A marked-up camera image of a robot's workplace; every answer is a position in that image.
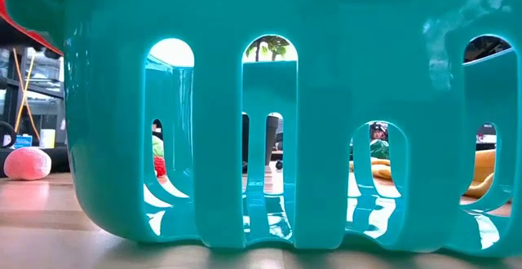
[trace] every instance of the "green leaves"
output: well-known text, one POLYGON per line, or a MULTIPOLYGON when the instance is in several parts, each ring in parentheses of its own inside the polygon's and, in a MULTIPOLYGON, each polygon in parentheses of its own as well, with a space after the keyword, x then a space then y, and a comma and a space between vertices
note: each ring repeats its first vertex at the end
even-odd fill
POLYGON ((256 61, 259 61, 259 55, 267 55, 268 52, 272 53, 272 61, 276 59, 278 55, 281 55, 282 57, 285 57, 286 54, 286 46, 288 46, 289 43, 286 41, 283 37, 278 36, 264 36, 260 37, 254 42, 250 44, 248 49, 246 49, 246 57, 248 57, 250 54, 255 53, 256 54, 256 61))

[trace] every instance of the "red strawberry toy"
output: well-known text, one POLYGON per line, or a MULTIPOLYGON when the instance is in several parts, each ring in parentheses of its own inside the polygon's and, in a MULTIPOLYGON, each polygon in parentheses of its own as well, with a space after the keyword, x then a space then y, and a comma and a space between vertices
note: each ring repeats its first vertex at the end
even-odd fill
POLYGON ((166 174, 166 166, 165 159, 160 156, 154 156, 154 170, 156 171, 156 176, 160 177, 166 174))

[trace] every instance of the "green toy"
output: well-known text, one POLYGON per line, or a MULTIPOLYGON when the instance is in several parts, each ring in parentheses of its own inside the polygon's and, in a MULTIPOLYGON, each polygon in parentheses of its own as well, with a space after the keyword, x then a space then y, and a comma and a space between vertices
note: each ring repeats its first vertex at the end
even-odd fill
POLYGON ((163 141, 155 135, 153 135, 153 156, 158 156, 165 159, 165 154, 163 152, 163 141))
POLYGON ((387 141, 374 139, 369 143, 369 154, 374 158, 390 160, 390 145, 387 141))

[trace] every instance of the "red object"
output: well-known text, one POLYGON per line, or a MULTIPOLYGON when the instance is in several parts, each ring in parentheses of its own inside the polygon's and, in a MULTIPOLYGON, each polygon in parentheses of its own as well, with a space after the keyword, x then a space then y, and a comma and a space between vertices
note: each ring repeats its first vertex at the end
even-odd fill
POLYGON ((22 33, 25 33, 26 35, 30 36, 34 41, 36 42, 39 42, 40 44, 42 44, 43 46, 53 50, 54 52, 60 54, 60 55, 63 55, 63 53, 54 48, 48 41, 46 41, 42 36, 40 36, 39 34, 35 33, 35 32, 29 32, 28 30, 20 27, 18 24, 16 24, 16 22, 14 20, 11 19, 11 17, 9 17, 9 15, 7 14, 7 9, 6 9, 6 3, 4 2, 4 0, 0 0, 0 16, 10 25, 12 25, 13 27, 15 27, 16 29, 18 29, 19 31, 21 31, 22 33))
POLYGON ((165 159, 154 156, 154 170, 157 172, 157 177, 166 175, 165 159))
POLYGON ((40 148, 19 148, 9 153, 3 170, 10 179, 43 179, 51 172, 51 158, 40 148))

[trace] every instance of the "yellow blanket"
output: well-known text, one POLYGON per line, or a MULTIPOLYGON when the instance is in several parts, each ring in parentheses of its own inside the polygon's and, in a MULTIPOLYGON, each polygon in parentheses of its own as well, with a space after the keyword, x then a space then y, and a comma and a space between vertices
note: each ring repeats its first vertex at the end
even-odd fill
MULTIPOLYGON (((465 196, 482 197, 491 187, 495 170, 495 150, 477 151, 475 155, 475 171, 471 186, 465 196)), ((350 161, 350 171, 353 171, 353 161, 350 161)), ((390 161, 372 158, 372 174, 376 178, 392 180, 390 161)))

